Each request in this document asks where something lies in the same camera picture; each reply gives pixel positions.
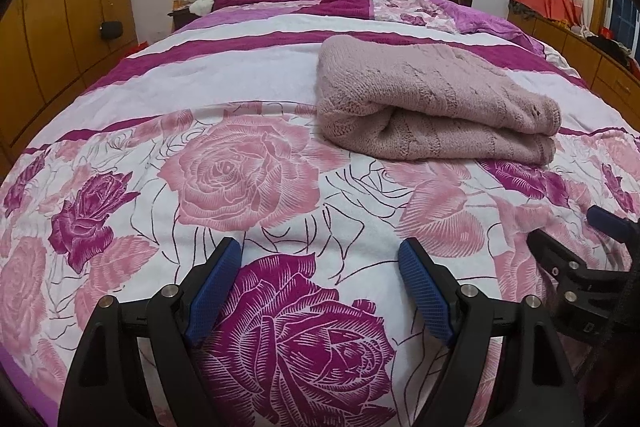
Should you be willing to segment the orange wooden wardrobe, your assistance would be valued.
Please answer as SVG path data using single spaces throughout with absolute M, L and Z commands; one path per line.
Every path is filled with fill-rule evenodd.
M 124 33 L 105 41 L 104 20 Z M 1 19 L 1 168 L 137 43 L 130 0 L 12 0 Z

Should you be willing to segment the floral pink purple bedspread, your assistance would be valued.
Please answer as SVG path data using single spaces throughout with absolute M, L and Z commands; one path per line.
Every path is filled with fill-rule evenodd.
M 226 236 L 242 268 L 198 352 L 237 426 L 412 426 L 445 347 L 405 293 L 408 236 L 490 297 L 550 295 L 526 245 L 544 229 L 592 269 L 625 270 L 589 207 L 639 216 L 639 129 L 558 51 L 504 20 L 436 0 L 412 24 L 375 2 L 224 0 L 122 60 L 54 118 L 1 185 L 1 366 L 38 421 L 58 421 L 99 299 L 179 283 Z M 555 156 L 385 161 L 342 150 L 314 121 L 333 36 L 472 52 L 559 104 Z

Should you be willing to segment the small black hanging bag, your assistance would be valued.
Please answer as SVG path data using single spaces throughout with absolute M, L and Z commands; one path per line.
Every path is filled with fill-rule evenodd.
M 120 20 L 104 20 L 100 26 L 100 36 L 105 41 L 119 39 L 123 33 L 124 26 Z

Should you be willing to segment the pink knitted sweater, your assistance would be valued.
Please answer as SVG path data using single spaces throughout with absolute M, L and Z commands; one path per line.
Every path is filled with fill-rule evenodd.
M 334 144 L 389 160 L 495 159 L 543 166 L 558 103 L 484 58 L 446 44 L 322 43 L 317 121 Z

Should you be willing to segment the wooden low cabinet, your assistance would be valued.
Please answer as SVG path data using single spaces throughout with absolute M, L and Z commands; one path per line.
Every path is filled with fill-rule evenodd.
M 526 34 L 557 50 L 593 93 L 616 108 L 634 129 L 639 129 L 639 79 L 612 55 L 573 31 L 538 15 L 517 13 L 510 8 L 508 20 Z

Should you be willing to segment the dark wooden nightstand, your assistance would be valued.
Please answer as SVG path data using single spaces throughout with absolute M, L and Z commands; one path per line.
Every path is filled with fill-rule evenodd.
M 172 20 L 173 31 L 177 31 L 198 19 L 198 15 L 192 13 L 187 6 L 172 10 L 168 13 L 168 16 Z

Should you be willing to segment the dark clothes on cabinet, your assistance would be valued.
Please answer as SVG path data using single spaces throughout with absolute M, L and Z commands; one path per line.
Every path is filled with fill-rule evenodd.
M 628 50 L 617 41 L 601 35 L 590 35 L 587 37 L 587 41 L 600 51 L 612 57 L 615 62 L 622 64 L 624 67 L 628 66 Z

